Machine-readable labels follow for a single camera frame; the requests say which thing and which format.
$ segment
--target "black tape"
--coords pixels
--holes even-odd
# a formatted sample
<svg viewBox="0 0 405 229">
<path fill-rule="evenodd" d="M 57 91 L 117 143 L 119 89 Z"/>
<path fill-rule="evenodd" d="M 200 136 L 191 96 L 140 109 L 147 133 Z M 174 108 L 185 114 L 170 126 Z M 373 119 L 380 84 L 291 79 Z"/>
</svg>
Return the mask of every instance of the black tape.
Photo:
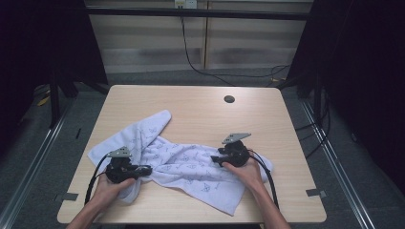
<svg viewBox="0 0 405 229">
<path fill-rule="evenodd" d="M 319 196 L 320 198 L 325 198 L 327 193 L 325 191 L 319 191 L 317 189 L 308 189 L 306 190 L 308 197 L 312 198 L 315 196 Z"/>
<path fill-rule="evenodd" d="M 58 194 L 54 197 L 53 201 L 63 202 L 63 200 L 76 201 L 78 194 Z"/>
</svg>

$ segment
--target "floor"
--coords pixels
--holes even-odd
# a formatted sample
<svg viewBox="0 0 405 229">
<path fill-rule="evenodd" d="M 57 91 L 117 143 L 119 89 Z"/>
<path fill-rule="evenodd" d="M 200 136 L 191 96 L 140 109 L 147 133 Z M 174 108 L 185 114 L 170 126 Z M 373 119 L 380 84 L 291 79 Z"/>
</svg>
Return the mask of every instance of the floor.
<svg viewBox="0 0 405 229">
<path fill-rule="evenodd" d="M 272 69 L 215 70 L 215 75 L 201 75 L 193 71 L 169 71 L 153 73 L 110 74 L 110 86 L 114 84 L 156 84 L 156 85 L 202 85 L 272 87 L 287 75 L 287 70 L 270 76 Z M 49 134 L 51 122 L 50 102 L 43 106 L 36 103 L 42 98 L 46 87 L 35 91 L 34 102 L 27 111 L 19 134 L 9 148 L 7 157 L 1 162 L 0 225 L 2 228 L 64 228 L 56 220 L 60 202 L 55 197 L 66 193 L 75 173 L 87 140 L 96 123 L 105 95 L 82 85 L 77 98 L 61 95 L 61 110 L 65 114 L 57 137 L 48 142 L 46 154 L 38 154 L 44 138 Z M 308 155 L 319 145 L 312 127 L 300 129 L 309 124 L 304 104 L 311 104 L 313 98 L 298 98 L 295 88 L 282 90 L 288 112 L 300 139 L 304 154 Z M 390 180 L 374 165 L 365 148 L 352 140 L 350 127 L 330 105 L 329 116 L 324 117 L 324 131 L 337 156 L 330 161 L 326 147 L 319 147 L 309 158 L 308 164 L 317 188 L 326 193 L 322 198 L 328 218 L 316 224 L 293 223 L 292 228 L 403 228 L 405 226 L 405 200 Z M 334 164 L 346 173 L 357 200 L 364 207 L 363 213 L 370 218 L 369 224 L 357 216 L 351 193 L 344 188 L 336 174 Z M 94 225 L 94 228 L 123 228 L 124 225 Z"/>
</svg>

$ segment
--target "crumpled cloth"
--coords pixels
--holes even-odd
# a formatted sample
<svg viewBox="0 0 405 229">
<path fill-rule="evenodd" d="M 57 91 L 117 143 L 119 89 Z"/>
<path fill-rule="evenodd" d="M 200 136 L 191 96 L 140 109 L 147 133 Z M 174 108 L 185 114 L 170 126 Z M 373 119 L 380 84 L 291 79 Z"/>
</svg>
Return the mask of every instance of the crumpled cloth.
<svg viewBox="0 0 405 229">
<path fill-rule="evenodd" d="M 163 187 L 180 188 L 191 197 L 233 216 L 245 186 L 231 172 L 212 162 L 211 156 L 222 156 L 217 148 L 172 143 L 161 137 L 160 132 L 170 119 L 171 114 L 162 111 L 133 123 L 97 144 L 88 157 L 97 166 L 107 153 L 126 146 L 131 153 L 132 164 L 152 167 L 150 176 L 140 177 L 134 185 L 119 193 L 118 198 L 125 202 L 135 200 L 142 181 L 153 180 Z M 263 156 L 261 158 L 271 171 L 271 162 Z M 110 160 L 104 160 L 100 173 Z M 262 168 L 261 174 L 262 180 L 266 181 Z"/>
</svg>

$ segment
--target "black wire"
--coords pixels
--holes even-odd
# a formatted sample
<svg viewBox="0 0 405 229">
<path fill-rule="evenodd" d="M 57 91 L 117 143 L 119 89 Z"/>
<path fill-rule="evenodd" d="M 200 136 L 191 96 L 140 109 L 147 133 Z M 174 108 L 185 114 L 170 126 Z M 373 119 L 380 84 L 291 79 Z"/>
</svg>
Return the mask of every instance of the black wire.
<svg viewBox="0 0 405 229">
<path fill-rule="evenodd" d="M 105 172 L 102 172 L 102 173 L 98 174 L 97 177 L 100 177 L 100 175 L 103 175 L 103 174 L 105 174 Z"/>
<path fill-rule="evenodd" d="M 42 94 L 42 93 L 46 92 L 46 91 L 49 89 L 49 85 L 48 85 L 48 84 L 40 85 L 40 86 L 36 87 L 36 88 L 33 90 L 33 92 L 34 92 L 34 93 L 37 93 L 38 91 L 43 90 L 44 88 L 45 88 L 45 90 L 44 90 L 44 91 L 41 91 L 41 92 L 38 93 L 38 94 Z"/>
<path fill-rule="evenodd" d="M 321 121 L 324 120 L 324 118 L 325 118 L 325 116 L 328 114 L 328 112 L 329 112 L 329 100 L 328 100 L 328 104 L 327 104 L 327 100 L 325 100 L 325 104 L 324 104 L 324 114 L 322 114 L 322 116 L 321 116 Z M 308 125 L 302 126 L 302 127 L 295 128 L 295 131 L 302 131 L 302 130 L 305 130 L 305 129 L 307 129 L 308 127 L 311 127 L 311 126 L 313 126 L 313 125 L 315 125 L 314 122 L 312 122 L 312 123 L 310 123 L 310 124 L 308 124 Z"/>
<path fill-rule="evenodd" d="M 254 153 L 256 156 L 258 156 L 260 160 L 262 160 L 262 158 L 261 158 L 258 154 L 256 154 L 256 152 L 253 152 L 253 153 Z M 263 170 L 265 170 L 266 175 L 267 175 L 267 178 L 268 178 L 268 182 L 270 183 L 271 194 L 273 195 L 273 202 L 274 202 L 274 204 L 276 205 L 276 207 L 277 207 L 278 209 L 280 209 L 279 203 L 278 203 L 278 199 L 277 199 L 277 194 L 276 194 L 276 188 L 275 188 L 275 186 L 274 186 L 274 180 L 273 180 L 273 177 L 271 176 L 270 170 L 266 167 L 266 165 L 265 165 L 265 163 L 263 162 L 263 160 L 260 161 L 258 158 L 254 157 L 254 156 L 251 156 L 251 155 L 249 155 L 249 157 L 252 158 L 252 159 L 254 159 L 254 160 L 256 160 L 256 161 L 260 164 L 260 166 L 262 166 Z"/>
<path fill-rule="evenodd" d="M 190 65 L 191 69 L 193 69 L 195 72 L 203 74 L 203 75 L 207 75 L 207 76 L 213 76 L 221 81 L 223 81 L 223 83 L 228 84 L 230 86 L 236 87 L 235 85 L 227 82 L 226 80 L 220 78 L 219 76 L 236 76 L 236 77 L 248 77 L 248 78 L 264 78 L 264 77 L 271 77 L 271 82 L 267 85 L 267 87 L 273 82 L 274 80 L 274 75 L 279 73 L 280 71 L 284 70 L 285 68 L 289 67 L 289 65 L 279 65 L 279 66 L 275 66 L 273 68 L 271 68 L 271 72 L 269 74 L 264 74 L 264 75 L 246 75 L 246 74 L 229 74 L 229 73 L 204 73 L 201 72 L 199 70 L 197 70 L 193 64 L 190 61 L 190 56 L 188 55 L 188 49 L 187 49 L 187 41 L 185 39 L 185 28 L 184 28 L 184 18 L 181 17 L 181 31 L 182 31 L 182 38 L 184 41 L 184 49 L 185 49 L 185 55 L 187 57 L 187 62 Z M 276 68 L 282 68 L 281 70 L 277 71 L 276 73 L 273 73 L 274 69 Z"/>
<path fill-rule="evenodd" d="M 303 141 L 303 140 L 305 140 L 305 139 L 308 139 L 308 138 L 312 137 L 313 135 L 315 135 L 315 132 L 312 132 L 310 135 L 304 136 L 303 138 L 300 138 L 300 139 L 298 139 L 298 140 L 299 140 L 299 141 Z"/>
<path fill-rule="evenodd" d="M 309 154 L 307 154 L 305 156 L 306 159 L 308 159 L 311 155 L 313 155 L 313 153 L 315 153 L 321 146 L 324 145 L 325 140 L 328 138 L 328 135 L 330 133 L 330 108 L 329 108 L 329 97 L 325 94 L 325 108 L 327 110 L 327 114 L 328 114 L 328 129 L 327 132 L 325 133 L 325 136 L 322 138 L 321 142 L 315 147 L 315 149 L 313 149 Z"/>
<path fill-rule="evenodd" d="M 104 159 L 107 158 L 107 155 L 105 155 L 105 156 L 101 159 L 101 161 L 98 163 L 98 165 L 97 165 L 97 167 L 96 167 L 96 169 L 95 169 L 95 172 L 93 173 L 92 179 L 90 180 L 90 183 L 89 183 L 89 187 L 87 188 L 86 198 L 84 199 L 84 205 L 86 205 L 86 203 L 88 203 L 89 200 L 90 200 L 90 196 L 92 195 L 92 190 L 93 190 L 93 186 L 95 185 L 96 178 L 102 174 L 102 173 L 101 173 L 101 174 L 99 174 L 99 175 L 97 176 L 98 169 L 100 168 L 101 163 L 104 161 Z"/>
</svg>

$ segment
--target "black metal rail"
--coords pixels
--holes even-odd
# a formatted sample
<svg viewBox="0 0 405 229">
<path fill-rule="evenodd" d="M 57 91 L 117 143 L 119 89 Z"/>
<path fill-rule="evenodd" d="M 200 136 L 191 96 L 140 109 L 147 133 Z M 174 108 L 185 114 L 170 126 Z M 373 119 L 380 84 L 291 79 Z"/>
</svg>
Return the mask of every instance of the black metal rail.
<svg viewBox="0 0 405 229">
<path fill-rule="evenodd" d="M 212 17 L 212 18 L 245 18 L 307 21 L 309 13 L 303 12 L 273 12 L 273 11 L 240 11 L 240 10 L 192 10 L 192 9 L 160 9 L 160 8 L 110 8 L 87 7 L 89 14 L 97 15 L 138 15 L 138 16 L 181 16 L 181 17 Z"/>
</svg>

